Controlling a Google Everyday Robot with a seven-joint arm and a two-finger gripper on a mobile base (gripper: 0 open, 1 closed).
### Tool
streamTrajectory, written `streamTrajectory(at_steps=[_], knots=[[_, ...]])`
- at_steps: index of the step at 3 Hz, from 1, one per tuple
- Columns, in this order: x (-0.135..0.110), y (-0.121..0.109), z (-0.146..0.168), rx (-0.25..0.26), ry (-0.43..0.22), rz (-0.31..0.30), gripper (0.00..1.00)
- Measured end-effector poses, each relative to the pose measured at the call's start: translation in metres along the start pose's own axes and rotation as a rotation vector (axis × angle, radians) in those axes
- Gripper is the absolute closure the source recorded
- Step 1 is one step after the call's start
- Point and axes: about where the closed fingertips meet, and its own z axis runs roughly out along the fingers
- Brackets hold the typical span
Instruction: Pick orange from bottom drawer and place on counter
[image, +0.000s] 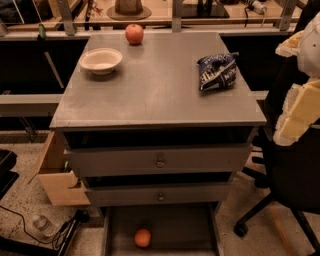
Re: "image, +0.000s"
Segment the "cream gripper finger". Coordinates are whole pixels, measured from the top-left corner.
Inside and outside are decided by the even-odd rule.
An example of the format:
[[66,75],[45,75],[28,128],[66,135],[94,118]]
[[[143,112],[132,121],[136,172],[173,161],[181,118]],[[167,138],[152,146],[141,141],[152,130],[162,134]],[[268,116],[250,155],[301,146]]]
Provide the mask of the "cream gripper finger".
[[320,118],[320,80],[312,78],[289,89],[277,120],[273,141],[290,146]]
[[300,46],[302,35],[304,31],[299,31],[293,34],[291,37],[280,43],[275,53],[279,56],[283,57],[291,57],[291,56],[298,56],[300,53]]

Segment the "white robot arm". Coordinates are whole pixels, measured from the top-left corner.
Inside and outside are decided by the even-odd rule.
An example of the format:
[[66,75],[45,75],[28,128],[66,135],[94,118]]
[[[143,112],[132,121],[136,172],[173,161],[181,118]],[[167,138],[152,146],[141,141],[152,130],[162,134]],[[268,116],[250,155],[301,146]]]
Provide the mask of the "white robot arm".
[[297,57],[298,70],[309,80],[289,89],[279,116],[273,141],[290,146],[320,118],[320,13],[305,27],[276,48],[281,56]]

